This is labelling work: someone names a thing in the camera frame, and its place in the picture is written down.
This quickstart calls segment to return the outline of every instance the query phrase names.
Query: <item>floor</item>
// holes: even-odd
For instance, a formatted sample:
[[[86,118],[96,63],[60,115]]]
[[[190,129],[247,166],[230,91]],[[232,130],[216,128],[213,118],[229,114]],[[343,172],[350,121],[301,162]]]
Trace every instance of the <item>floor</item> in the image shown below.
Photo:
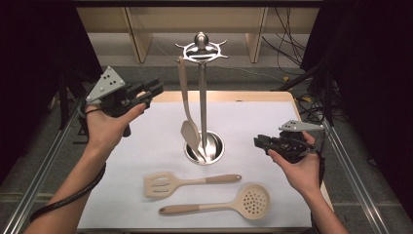
[[[264,37],[276,47],[278,47],[281,42],[280,38],[276,35],[264,35]],[[90,38],[102,66],[111,65],[120,67],[120,70],[125,74],[135,74],[136,71],[145,71],[145,69],[153,72],[153,69],[150,69],[151,67],[160,67],[157,70],[159,73],[169,74],[173,77],[171,79],[174,79],[176,78],[176,74],[172,69],[176,68],[175,60],[178,56],[182,55],[182,49],[177,48],[175,43],[188,45],[193,42],[194,35],[155,34],[148,57],[145,62],[141,64],[135,62],[134,53],[131,49],[131,41],[127,34],[90,34]],[[308,35],[294,35],[294,38],[301,45],[305,46]],[[237,72],[236,77],[249,81],[249,83],[234,82],[226,84],[225,89],[227,90],[248,90],[251,87],[253,87],[251,89],[254,90],[271,90],[282,85],[283,79],[293,79],[297,76],[296,74],[290,73],[303,72],[291,59],[281,55],[278,56],[278,53],[265,42],[261,45],[258,62],[251,63],[242,34],[209,35],[210,42],[219,43],[224,40],[228,40],[228,42],[222,45],[222,54],[229,58],[220,58],[209,63],[208,67],[210,67],[210,72],[212,74],[228,74],[228,76],[233,77],[234,73]],[[283,43],[281,48],[288,55],[294,55],[290,45]],[[195,64],[188,64],[188,66],[189,68],[193,66],[193,73],[196,75]],[[277,71],[275,71],[274,69],[277,67],[281,67],[282,70],[277,69]],[[306,94],[306,88],[310,82],[311,80],[305,81],[299,86],[294,87],[290,92],[299,98],[301,95]],[[195,84],[190,86],[190,89],[197,88]],[[211,78],[210,88],[212,90],[219,90],[222,88],[222,83],[219,83],[219,80]],[[176,90],[178,89],[178,85],[176,85],[176,82],[169,81],[167,89]],[[305,108],[311,105],[311,103],[308,102],[302,102],[302,104]],[[48,116],[48,118],[44,120],[44,124],[39,127],[38,137],[33,139],[31,146],[27,150],[27,155],[18,161],[0,188],[0,211],[2,211],[0,228],[2,230],[7,224],[7,219],[10,218],[10,215],[19,203],[22,193],[28,187],[33,175],[35,175],[36,169],[41,164],[40,159],[42,159],[42,157],[39,156],[48,153],[59,125],[58,114],[58,108],[54,108],[51,111],[50,116]],[[384,221],[385,231],[381,232],[372,227],[368,220],[369,215],[367,210],[363,209],[362,202],[354,190],[354,185],[348,178],[346,171],[343,170],[342,162],[339,159],[340,157],[338,156],[335,145],[331,140],[327,140],[323,149],[323,155],[327,158],[324,182],[333,208],[340,220],[342,220],[351,233],[413,233],[412,221],[404,212],[404,209],[380,172],[367,161],[369,158],[368,152],[364,149],[361,140],[357,136],[357,132],[353,129],[351,120],[349,121],[346,118],[345,113],[335,113],[335,115],[336,121],[334,122],[335,125],[333,129],[337,132],[346,150],[346,154],[354,165],[357,176],[362,182],[364,186],[363,189],[367,192],[368,198],[372,200],[373,205],[378,209],[379,215]],[[306,117],[307,114],[303,113],[302,119]],[[73,151],[74,149],[66,149],[63,147],[62,150]],[[77,152],[77,150],[79,150],[80,154],[82,147],[80,146],[74,151]],[[41,191],[42,197],[38,197],[33,205],[34,209],[41,207],[52,195],[54,189],[58,187],[62,180],[62,178],[58,176],[67,174],[73,166],[73,161],[60,158],[56,160],[56,164],[59,165],[59,167],[51,171]]]

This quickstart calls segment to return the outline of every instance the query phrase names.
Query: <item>metal utensil stand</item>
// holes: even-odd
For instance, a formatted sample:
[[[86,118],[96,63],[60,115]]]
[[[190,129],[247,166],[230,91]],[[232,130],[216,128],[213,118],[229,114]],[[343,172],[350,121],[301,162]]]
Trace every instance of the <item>metal utensil stand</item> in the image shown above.
[[[216,133],[207,131],[207,63],[218,58],[227,58],[221,55],[220,46],[227,41],[219,44],[209,42],[206,34],[199,32],[194,43],[187,46],[177,47],[183,49],[183,58],[198,64],[198,72],[200,77],[200,107],[201,107],[201,144],[206,155],[205,161],[199,161],[196,157],[197,152],[194,152],[187,144],[185,144],[185,153],[187,157],[194,163],[199,165],[212,164],[220,159],[224,152],[224,142]]]

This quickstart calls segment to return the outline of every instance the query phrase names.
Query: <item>gripper camera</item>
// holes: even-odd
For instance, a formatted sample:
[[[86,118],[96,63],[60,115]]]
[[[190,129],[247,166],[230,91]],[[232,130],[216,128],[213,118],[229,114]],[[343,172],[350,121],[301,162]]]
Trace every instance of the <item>gripper camera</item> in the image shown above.
[[[149,108],[153,97],[163,91],[164,83],[160,83],[158,78],[143,84],[126,84],[118,73],[108,66],[79,107],[79,120],[82,130],[89,136],[85,113],[86,105],[98,104],[106,115],[119,117],[141,103],[146,104],[146,109]],[[130,135],[131,128],[128,125],[125,128],[123,137]]]
[[[289,163],[298,163],[308,153],[316,152],[313,145],[306,142],[303,131],[323,131],[323,125],[314,125],[301,121],[290,120],[279,127],[280,137],[258,135],[254,138],[254,144],[264,149],[273,149],[278,152]]]

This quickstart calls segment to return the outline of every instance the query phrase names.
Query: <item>slotted spatula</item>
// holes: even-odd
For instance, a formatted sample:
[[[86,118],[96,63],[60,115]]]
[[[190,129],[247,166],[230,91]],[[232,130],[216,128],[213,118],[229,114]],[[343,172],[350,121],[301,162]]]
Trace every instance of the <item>slotted spatula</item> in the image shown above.
[[[180,186],[191,184],[229,183],[241,180],[240,175],[180,179],[171,172],[160,172],[144,178],[144,194],[148,198],[167,198]]]

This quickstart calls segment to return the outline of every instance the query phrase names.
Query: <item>slotted spoon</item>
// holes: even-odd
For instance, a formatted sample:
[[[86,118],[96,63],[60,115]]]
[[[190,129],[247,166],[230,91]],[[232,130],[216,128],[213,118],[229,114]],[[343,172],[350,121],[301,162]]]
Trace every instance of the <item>slotted spoon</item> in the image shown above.
[[[228,183],[241,180],[240,175],[180,179],[171,172],[160,172],[144,178],[144,194],[148,198],[167,198],[180,186],[191,184]]]
[[[270,210],[271,199],[265,187],[250,183],[245,185],[234,201],[230,203],[172,205],[159,209],[161,215],[179,215],[198,211],[213,211],[220,209],[232,209],[248,219],[264,217]]]

